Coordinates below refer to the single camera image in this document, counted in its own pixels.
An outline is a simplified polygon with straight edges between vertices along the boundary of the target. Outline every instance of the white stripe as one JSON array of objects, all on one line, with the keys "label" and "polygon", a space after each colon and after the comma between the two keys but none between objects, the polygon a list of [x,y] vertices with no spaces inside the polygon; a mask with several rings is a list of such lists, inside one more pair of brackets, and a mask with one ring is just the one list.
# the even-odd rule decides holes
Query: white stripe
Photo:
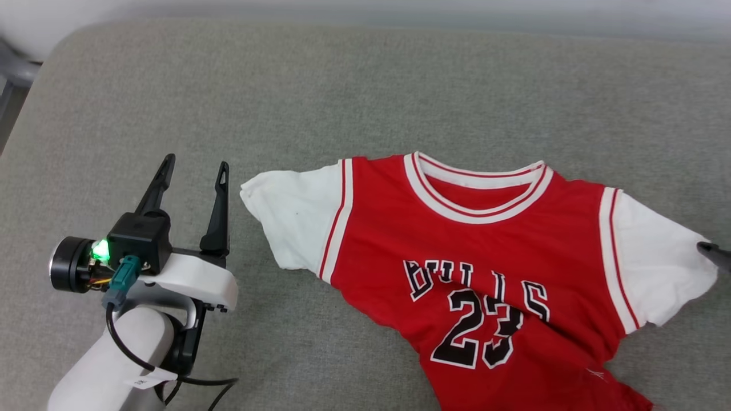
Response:
[{"label": "white stripe", "polygon": [[536,163],[531,164],[529,166],[526,166],[526,167],[523,167],[523,168],[519,168],[519,169],[513,170],[513,171],[501,171],[501,172],[472,171],[472,170],[464,170],[463,168],[457,168],[457,167],[452,167],[450,165],[446,165],[443,162],[436,161],[434,158],[429,157],[428,155],[422,153],[421,151],[417,151],[414,154],[417,155],[417,159],[418,159],[418,157],[421,157],[423,159],[427,159],[427,160],[431,161],[432,163],[434,163],[434,164],[436,164],[436,165],[438,165],[439,167],[442,168],[440,170],[439,167],[435,167],[434,165],[431,165],[429,163],[425,163],[425,164],[422,165],[424,167],[424,170],[425,171],[427,169],[433,170],[434,171],[433,174],[432,173],[428,173],[428,174],[430,176],[432,176],[432,177],[435,177],[435,178],[439,178],[440,176],[444,176],[446,178],[449,178],[450,173],[444,173],[444,171],[453,171],[455,173],[472,174],[473,175],[472,177],[474,177],[474,176],[484,176],[484,177],[520,177],[520,176],[528,175],[528,173],[521,174],[520,176],[516,176],[515,174],[519,174],[519,173],[522,173],[524,171],[529,171],[529,170],[532,171],[532,170],[535,170],[536,168],[544,165],[544,162],[539,161],[539,162],[536,162]]},{"label": "white stripe", "polygon": [[624,302],[622,289],[619,286],[617,267],[614,263],[614,245],[611,231],[613,222],[610,221],[614,191],[618,190],[605,187],[604,193],[602,194],[602,202],[599,206],[599,237],[602,242],[602,260],[604,261],[604,274],[607,278],[609,295],[612,298],[612,303],[614,303],[614,309],[617,311],[619,320],[622,322],[624,332],[629,334],[637,328],[635,327],[635,321],[632,319],[632,313]]},{"label": "white stripe", "polygon": [[421,181],[423,181],[423,186],[426,188],[432,196],[439,198],[443,203],[449,204],[453,208],[462,211],[464,213],[476,213],[476,214],[492,214],[496,213],[500,210],[504,210],[505,208],[509,208],[513,204],[519,203],[520,201],[523,201],[526,197],[528,197],[531,193],[535,193],[533,191],[533,188],[538,184],[539,180],[537,178],[540,178],[541,173],[543,172],[543,166],[539,165],[539,163],[536,163],[536,167],[533,170],[532,173],[523,174],[521,176],[513,176],[513,177],[500,177],[500,178],[480,178],[480,177],[471,177],[471,176],[462,176],[461,174],[443,174],[444,178],[442,178],[442,181],[445,181],[450,184],[457,184],[462,187],[468,187],[471,189],[498,189],[498,188],[506,188],[511,186],[520,186],[523,184],[530,184],[530,186],[526,189],[526,191],[523,192],[523,194],[517,196],[516,198],[513,198],[511,201],[504,203],[502,205],[499,205],[497,207],[493,208],[487,208],[484,210],[472,210],[471,208],[463,207],[457,203],[454,203],[452,201],[449,201],[447,198],[445,198],[443,195],[439,194],[431,185],[428,183],[428,180],[426,179],[427,174],[434,177],[433,174],[428,173],[425,169],[425,166],[429,165],[428,163],[420,163],[419,155],[420,153],[417,151],[413,154],[414,158],[417,161],[417,173],[421,176]]},{"label": "white stripe", "polygon": [[327,250],[327,259],[325,260],[325,268],[322,270],[322,281],[330,284],[335,270],[335,263],[338,261],[338,253],[340,245],[343,243],[343,235],[345,227],[350,218],[350,211],[353,209],[353,163],[352,159],[340,161],[341,167],[345,167],[345,197],[343,199],[343,209],[340,210],[338,220],[334,222],[335,229],[333,237],[330,239],[330,248]]},{"label": "white stripe", "polygon": [[[406,168],[406,177],[409,180],[409,183],[414,190],[414,193],[426,204],[429,208],[434,210],[439,215],[446,217],[448,219],[454,220],[456,222],[463,222],[467,224],[487,224],[492,222],[498,222],[505,219],[509,219],[511,217],[514,217],[518,215],[520,212],[526,210],[528,207],[530,207],[533,203],[538,200],[541,195],[546,191],[548,188],[548,185],[551,182],[551,178],[553,177],[553,170],[551,170],[550,167],[545,168],[545,175],[538,183],[538,186],[536,187],[535,191],[530,194],[529,197],[525,198],[522,203],[516,205],[515,207],[503,211],[498,214],[494,214],[491,216],[468,216],[462,213],[459,213],[457,211],[452,210],[449,207],[444,206],[439,201],[435,200],[434,197],[432,197],[429,192],[426,190],[424,185],[419,180],[419,172],[420,170],[416,170],[414,168],[414,164],[412,162],[412,156],[414,154],[408,154],[404,156],[404,167]],[[443,199],[442,201],[446,202],[447,204],[450,204],[454,206],[455,208],[463,208],[459,205],[456,205],[452,202],[450,202],[447,199]],[[471,210],[472,212],[483,212],[485,210]]]}]

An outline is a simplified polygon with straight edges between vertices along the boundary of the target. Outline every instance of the gray fabric surface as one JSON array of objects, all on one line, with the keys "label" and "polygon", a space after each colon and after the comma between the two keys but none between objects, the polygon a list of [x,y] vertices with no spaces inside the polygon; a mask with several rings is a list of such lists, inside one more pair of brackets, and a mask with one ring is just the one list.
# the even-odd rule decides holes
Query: gray fabric surface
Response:
[{"label": "gray fabric surface", "polygon": [[[221,160],[272,169],[421,150],[474,170],[544,159],[624,188],[731,246],[731,49],[441,31],[114,23],[63,41],[0,157],[0,409],[43,407],[104,328],[101,295],[52,290],[66,235],[103,236],[163,156],[164,208],[194,247]],[[212,314],[194,376],[240,376],[220,410],[430,410],[417,355],[306,272],[280,271],[233,190],[235,312]],[[669,411],[731,409],[731,276],[610,368]],[[205,409],[185,386],[171,410]]]}]

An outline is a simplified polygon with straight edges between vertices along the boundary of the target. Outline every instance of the white sleeve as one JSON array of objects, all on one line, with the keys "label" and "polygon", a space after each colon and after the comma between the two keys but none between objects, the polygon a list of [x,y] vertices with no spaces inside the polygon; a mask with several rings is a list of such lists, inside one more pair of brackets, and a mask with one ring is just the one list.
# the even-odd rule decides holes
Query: white sleeve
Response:
[{"label": "white sleeve", "polygon": [[605,189],[599,214],[607,283],[626,333],[665,324],[716,281],[716,266],[696,249],[702,235],[618,189]]},{"label": "white sleeve", "polygon": [[241,185],[241,200],[262,223],[279,267],[305,268],[330,282],[352,205],[351,161],[304,173],[269,171]]}]

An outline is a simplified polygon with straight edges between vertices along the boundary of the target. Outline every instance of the red stripe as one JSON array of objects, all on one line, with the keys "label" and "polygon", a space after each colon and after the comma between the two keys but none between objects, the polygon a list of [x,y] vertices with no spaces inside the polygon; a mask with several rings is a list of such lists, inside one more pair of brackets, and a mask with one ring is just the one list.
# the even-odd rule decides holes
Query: red stripe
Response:
[{"label": "red stripe", "polygon": [[419,156],[419,159],[433,165],[434,167],[441,168],[442,170],[449,171],[450,173],[454,174],[461,174],[462,176],[470,176],[470,177],[479,177],[479,178],[503,178],[503,177],[515,177],[515,176],[524,176],[525,174],[530,173],[533,170],[523,170],[519,171],[517,173],[512,174],[501,174],[501,173],[494,173],[494,175],[486,176],[485,174],[477,174],[477,173],[470,173],[469,171],[462,171],[462,170],[455,170],[453,168],[445,167],[444,165],[435,163],[434,161],[427,159],[425,157]]},{"label": "red stripe", "polygon": [[614,239],[614,205],[617,203],[617,192],[619,190],[614,190],[614,195],[612,196],[612,208],[609,210],[609,230],[612,233],[612,253],[614,254],[614,266],[617,268],[617,283],[619,283],[619,290],[622,292],[622,298],[624,298],[624,303],[627,305],[627,309],[629,310],[629,313],[632,315],[632,321],[635,322],[635,328],[640,327],[640,323],[637,321],[637,317],[635,317],[635,312],[632,311],[632,306],[629,305],[629,300],[627,300],[627,294],[624,292],[624,286],[622,285],[622,276],[619,273],[619,259],[617,258],[617,242]]},{"label": "red stripe", "polygon": [[325,261],[327,261],[327,253],[330,251],[330,242],[333,240],[333,234],[335,232],[335,226],[338,223],[338,219],[340,218],[340,212],[343,211],[343,207],[345,206],[345,161],[341,160],[340,168],[341,168],[341,197],[340,197],[340,208],[338,208],[338,212],[335,214],[335,219],[333,220],[333,226],[330,228],[330,235],[327,237],[327,243],[325,243],[325,254],[322,256],[322,262],[320,263],[320,272],[318,274],[318,277],[322,279],[322,273],[325,271]]},{"label": "red stripe", "polygon": [[523,198],[523,199],[522,199],[521,201],[518,201],[517,203],[515,203],[515,204],[511,205],[511,206],[510,206],[510,207],[508,207],[508,208],[504,208],[504,209],[502,209],[502,210],[498,210],[498,211],[492,211],[492,212],[489,212],[489,213],[482,213],[482,214],[481,214],[481,213],[467,213],[467,212],[465,212],[465,211],[462,211],[462,210],[458,210],[457,208],[454,208],[454,207],[452,207],[452,206],[451,206],[451,205],[449,205],[449,204],[446,204],[446,203],[445,203],[444,201],[442,201],[442,200],[441,200],[441,199],[439,199],[439,198],[438,198],[438,197],[437,197],[436,195],[434,195],[434,193],[432,193],[432,192],[431,192],[431,189],[430,189],[430,187],[429,187],[429,186],[428,186],[428,185],[427,185],[427,184],[426,184],[426,183],[424,182],[424,180],[423,180],[423,179],[421,178],[421,173],[420,173],[419,167],[417,167],[417,164],[416,164],[416,156],[413,156],[413,157],[412,157],[412,163],[413,163],[413,165],[414,165],[414,169],[416,170],[416,175],[417,175],[417,177],[419,178],[419,182],[420,182],[420,183],[421,183],[421,185],[422,185],[422,186],[424,187],[424,189],[426,190],[426,192],[427,192],[427,193],[428,193],[428,194],[429,194],[429,195],[430,195],[430,196],[431,196],[431,197],[432,197],[432,198],[433,198],[434,200],[436,200],[437,202],[439,202],[439,204],[442,204],[442,205],[443,205],[444,207],[447,207],[448,209],[450,209],[450,210],[454,211],[455,213],[463,214],[463,215],[465,215],[465,216],[479,216],[479,217],[489,217],[489,216],[493,216],[493,215],[496,215],[496,214],[502,214],[502,213],[504,213],[505,211],[508,211],[508,210],[510,210],[511,208],[514,208],[514,207],[516,207],[516,206],[520,205],[521,203],[523,203],[523,202],[525,202],[526,200],[528,200],[528,199],[529,199],[529,198],[531,197],[531,195],[533,195],[533,193],[534,193],[534,192],[535,192],[535,191],[536,191],[536,190],[538,189],[538,186],[539,186],[539,185],[541,184],[541,180],[543,180],[543,177],[545,177],[545,174],[546,174],[546,168],[544,167],[544,168],[543,168],[543,173],[541,173],[541,177],[540,177],[540,178],[538,179],[538,182],[537,182],[537,183],[535,184],[535,186],[533,186],[533,189],[532,189],[532,190],[531,190],[531,191],[530,191],[530,192],[528,193],[528,195],[526,195],[526,196],[525,196],[525,197],[524,197],[524,198]]}]

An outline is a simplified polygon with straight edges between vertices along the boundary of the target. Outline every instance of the bulls jersey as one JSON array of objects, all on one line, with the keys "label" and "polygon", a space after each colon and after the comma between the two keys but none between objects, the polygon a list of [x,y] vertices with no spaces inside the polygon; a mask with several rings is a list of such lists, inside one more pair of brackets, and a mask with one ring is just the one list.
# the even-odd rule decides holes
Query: bulls jersey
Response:
[{"label": "bulls jersey", "polygon": [[716,279],[701,235],[543,162],[357,157],[262,173],[240,195],[280,267],[409,341],[445,410],[649,410],[605,361]]}]

